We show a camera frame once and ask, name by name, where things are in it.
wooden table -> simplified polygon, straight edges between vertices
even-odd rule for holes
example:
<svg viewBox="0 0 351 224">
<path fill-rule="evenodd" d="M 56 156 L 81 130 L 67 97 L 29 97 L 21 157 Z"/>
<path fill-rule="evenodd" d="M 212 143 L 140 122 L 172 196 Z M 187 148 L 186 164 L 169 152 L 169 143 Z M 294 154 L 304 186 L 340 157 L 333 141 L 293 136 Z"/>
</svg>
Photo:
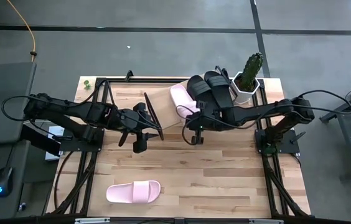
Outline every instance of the wooden table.
<svg viewBox="0 0 351 224">
<path fill-rule="evenodd" d="M 95 79 L 80 77 L 76 102 L 84 100 L 92 92 L 92 89 L 84 89 L 83 82 L 89 80 L 93 86 Z M 279 79 L 265 78 L 264 83 L 269 103 L 284 98 Z M 118 147 L 121 134 L 106 130 L 103 150 L 96 164 L 88 216 L 269 218 L 263 164 L 253 139 L 255 127 L 220 133 L 204 131 L 204 144 L 190 146 L 181 137 L 182 123 L 169 95 L 171 85 L 111 84 L 119 108 L 132 108 L 137 102 L 145 102 L 144 92 L 149 95 L 161 125 L 166 128 L 165 141 L 150 139 L 147 151 L 133 154 L 134 137 L 130 136 L 123 147 Z M 273 123 L 280 119 L 273 118 Z M 192 132 L 188 131 L 187 138 L 191 136 Z M 63 168 L 58 185 L 59 202 L 75 183 L 79 158 L 80 153 L 74 153 Z M 279 155 L 279 162 L 285 188 L 296 203 L 310 213 L 299 164 L 295 158 L 285 154 Z M 161 195 L 153 203 L 145 205 L 113 204 L 106 200 L 109 186 L 135 180 L 159 181 Z M 47 212 L 54 209 L 53 191 Z M 277 191 L 275 195 L 278 211 L 281 211 Z"/>
</svg>

gray floor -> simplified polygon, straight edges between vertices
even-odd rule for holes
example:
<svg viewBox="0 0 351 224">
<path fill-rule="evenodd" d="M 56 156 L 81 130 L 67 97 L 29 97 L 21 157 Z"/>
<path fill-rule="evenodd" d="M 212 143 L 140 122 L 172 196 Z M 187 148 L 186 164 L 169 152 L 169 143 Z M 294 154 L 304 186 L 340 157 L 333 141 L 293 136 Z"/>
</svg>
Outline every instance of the gray floor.
<svg viewBox="0 0 351 224">
<path fill-rule="evenodd" d="M 13 0 L 31 25 L 254 29 L 249 0 Z M 351 30 L 351 0 L 256 0 L 262 29 Z M 0 1 L 0 24 L 21 25 Z M 73 99 L 80 75 L 195 75 L 214 65 L 231 74 L 258 51 L 255 34 L 171 32 L 34 32 L 37 73 L 33 92 Z M 271 77 L 287 97 L 312 89 L 345 95 L 351 89 L 351 35 L 264 35 Z M 0 63 L 30 59 L 26 31 L 0 30 Z M 314 106 L 339 100 L 308 95 Z M 319 117 L 324 113 L 316 111 Z M 351 220 L 351 153 L 339 125 L 300 125 L 304 181 L 312 214 Z"/>
</svg>

black slide sandal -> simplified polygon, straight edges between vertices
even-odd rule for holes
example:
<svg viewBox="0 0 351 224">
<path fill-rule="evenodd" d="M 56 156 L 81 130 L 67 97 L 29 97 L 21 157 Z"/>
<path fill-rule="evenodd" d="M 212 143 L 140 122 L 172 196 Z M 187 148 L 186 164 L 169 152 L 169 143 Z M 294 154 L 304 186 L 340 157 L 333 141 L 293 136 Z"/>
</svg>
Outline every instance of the black slide sandal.
<svg viewBox="0 0 351 224">
<path fill-rule="evenodd" d="M 190 97 L 196 102 L 205 102 L 205 111 L 207 111 L 208 113 L 212 114 L 213 111 L 218 110 L 218 106 L 212 94 L 212 89 L 205 82 L 205 80 L 203 80 L 201 76 L 194 75 L 188 80 L 187 92 L 190 95 Z"/>
<path fill-rule="evenodd" d="M 212 95 L 220 109 L 233 107 L 229 83 L 221 74 L 214 71 L 205 73 L 205 81 L 212 89 Z"/>
</svg>

desk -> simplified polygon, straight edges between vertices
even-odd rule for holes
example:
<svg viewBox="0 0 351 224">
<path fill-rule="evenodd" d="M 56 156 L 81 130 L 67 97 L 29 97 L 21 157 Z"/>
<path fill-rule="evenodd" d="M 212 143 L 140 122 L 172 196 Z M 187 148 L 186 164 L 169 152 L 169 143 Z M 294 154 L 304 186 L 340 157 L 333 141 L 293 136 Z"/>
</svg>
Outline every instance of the desk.
<svg viewBox="0 0 351 224">
<path fill-rule="evenodd" d="M 84 100 L 93 91 L 85 90 L 83 82 L 89 80 L 93 86 L 95 79 L 80 77 L 76 102 Z M 264 82 L 269 103 L 283 99 L 280 79 L 266 78 Z M 111 84 L 119 108 L 132 108 L 137 102 L 145 102 L 143 93 L 148 94 L 162 127 L 166 128 L 165 140 L 150 139 L 147 151 L 133 154 L 132 136 L 123 147 L 118 147 L 121 134 L 106 130 L 96 164 L 88 216 L 269 218 L 263 164 L 253 139 L 255 127 L 221 133 L 204 131 L 203 145 L 187 145 L 181 137 L 179 118 L 166 112 L 175 110 L 168 93 L 171 85 L 173 83 Z M 280 119 L 273 118 L 273 123 Z M 190 139 L 192 132 L 188 131 L 186 135 Z M 59 201 L 67 196 L 75 183 L 79 159 L 80 153 L 74 153 L 63 168 L 58 185 Z M 310 213 L 299 164 L 295 158 L 284 154 L 279 155 L 279 162 L 285 188 L 295 202 Z M 145 205 L 112 204 L 106 200 L 105 192 L 110 185 L 135 180 L 159 181 L 161 195 Z M 279 194 L 275 192 L 275 195 L 280 211 Z M 47 212 L 52 210 L 53 192 Z"/>
</svg>

